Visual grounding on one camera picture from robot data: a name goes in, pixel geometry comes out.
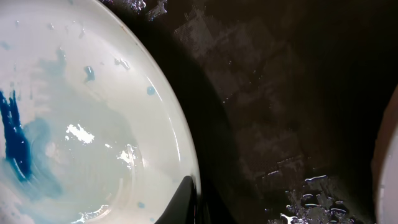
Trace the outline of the white plate with blue stain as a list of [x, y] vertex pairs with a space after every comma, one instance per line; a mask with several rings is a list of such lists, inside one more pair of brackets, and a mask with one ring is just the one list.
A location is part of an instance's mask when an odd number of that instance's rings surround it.
[[190, 130], [165, 75], [99, 1], [1, 2], [1, 222], [155, 223]]

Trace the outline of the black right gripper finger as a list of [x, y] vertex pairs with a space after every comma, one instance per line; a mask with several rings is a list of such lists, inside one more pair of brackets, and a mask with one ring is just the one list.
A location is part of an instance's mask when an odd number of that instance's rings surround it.
[[197, 193], [191, 176], [185, 176], [155, 224], [194, 224]]

